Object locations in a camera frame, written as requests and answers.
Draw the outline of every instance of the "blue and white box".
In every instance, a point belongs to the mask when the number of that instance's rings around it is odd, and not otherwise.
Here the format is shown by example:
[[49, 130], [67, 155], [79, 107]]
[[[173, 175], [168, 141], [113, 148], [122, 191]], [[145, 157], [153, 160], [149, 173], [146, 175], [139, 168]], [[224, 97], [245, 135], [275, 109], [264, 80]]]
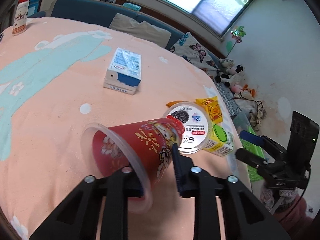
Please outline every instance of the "blue and white box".
[[141, 55], [117, 48], [103, 87], [133, 95], [141, 82]]

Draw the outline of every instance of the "table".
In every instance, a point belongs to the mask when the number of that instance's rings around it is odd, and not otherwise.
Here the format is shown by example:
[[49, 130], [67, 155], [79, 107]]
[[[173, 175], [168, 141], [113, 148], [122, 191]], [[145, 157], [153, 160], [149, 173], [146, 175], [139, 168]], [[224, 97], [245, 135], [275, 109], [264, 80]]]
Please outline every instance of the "table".
[[[170, 101], [214, 95], [231, 123], [212, 80], [156, 44], [60, 18], [31, 18], [27, 26], [14, 37], [9, 27], [0, 43], [0, 206], [23, 240], [86, 175], [101, 177], [80, 149], [88, 123], [151, 120]], [[102, 86], [118, 47], [142, 57], [142, 81], [133, 96]], [[231, 174], [225, 158], [205, 151], [190, 156], [212, 175]], [[239, 169], [250, 185], [245, 165]], [[194, 200], [179, 198], [172, 165], [153, 197], [149, 212], [129, 215], [129, 238], [192, 239]]]

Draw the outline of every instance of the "screw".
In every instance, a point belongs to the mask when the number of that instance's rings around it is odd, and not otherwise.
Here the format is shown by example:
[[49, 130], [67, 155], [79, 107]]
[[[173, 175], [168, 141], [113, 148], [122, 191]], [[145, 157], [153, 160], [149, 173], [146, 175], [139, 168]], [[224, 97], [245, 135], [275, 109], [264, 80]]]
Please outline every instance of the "screw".
[[229, 176], [228, 181], [231, 183], [236, 183], [238, 182], [238, 178], [236, 176]]
[[197, 166], [193, 166], [191, 169], [190, 169], [193, 173], [199, 173], [202, 171], [202, 169], [200, 167], [197, 167]]
[[95, 181], [95, 177], [94, 176], [86, 176], [85, 178], [84, 178], [84, 182], [86, 182], [86, 183], [92, 183], [92, 182], [94, 182]]
[[132, 171], [131, 167], [123, 167], [121, 170], [123, 173], [130, 173]]

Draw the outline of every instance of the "bottle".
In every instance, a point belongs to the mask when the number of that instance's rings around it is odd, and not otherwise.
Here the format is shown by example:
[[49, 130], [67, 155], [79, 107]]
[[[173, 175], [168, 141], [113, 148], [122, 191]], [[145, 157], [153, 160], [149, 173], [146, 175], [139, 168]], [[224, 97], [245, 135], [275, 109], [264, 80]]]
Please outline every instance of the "bottle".
[[27, 29], [28, 7], [29, 0], [19, 0], [16, 14], [14, 16], [12, 35], [18, 35]]

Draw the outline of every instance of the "beige pillow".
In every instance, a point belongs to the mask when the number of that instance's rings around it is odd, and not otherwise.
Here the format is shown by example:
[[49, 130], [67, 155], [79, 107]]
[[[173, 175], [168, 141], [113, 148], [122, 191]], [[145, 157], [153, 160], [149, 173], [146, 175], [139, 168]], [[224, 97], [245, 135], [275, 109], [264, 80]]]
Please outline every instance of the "beige pillow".
[[219, 69], [213, 59], [210, 57], [206, 48], [204, 48], [195, 37], [187, 32], [178, 40], [169, 51], [183, 57], [192, 65], [202, 69], [211, 79], [214, 79]]
[[151, 41], [165, 48], [171, 37], [171, 32], [154, 26], [148, 22], [139, 23], [126, 15], [117, 13], [113, 18], [110, 29], [131, 34], [140, 39]]

